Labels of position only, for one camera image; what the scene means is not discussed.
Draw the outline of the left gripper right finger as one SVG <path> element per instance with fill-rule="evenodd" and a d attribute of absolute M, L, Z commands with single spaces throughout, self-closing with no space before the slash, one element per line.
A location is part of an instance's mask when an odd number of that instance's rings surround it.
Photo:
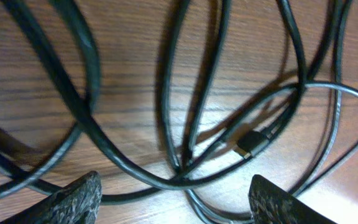
<path fill-rule="evenodd" d="M 252 177 L 249 204 L 255 223 L 335 224 L 261 175 Z"/>

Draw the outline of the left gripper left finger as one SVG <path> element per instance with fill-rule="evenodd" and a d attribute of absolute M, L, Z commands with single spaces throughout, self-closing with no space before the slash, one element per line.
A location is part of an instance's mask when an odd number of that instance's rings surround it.
<path fill-rule="evenodd" d="M 3 223 L 94 224 L 101 203 L 101 179 L 91 171 Z"/>

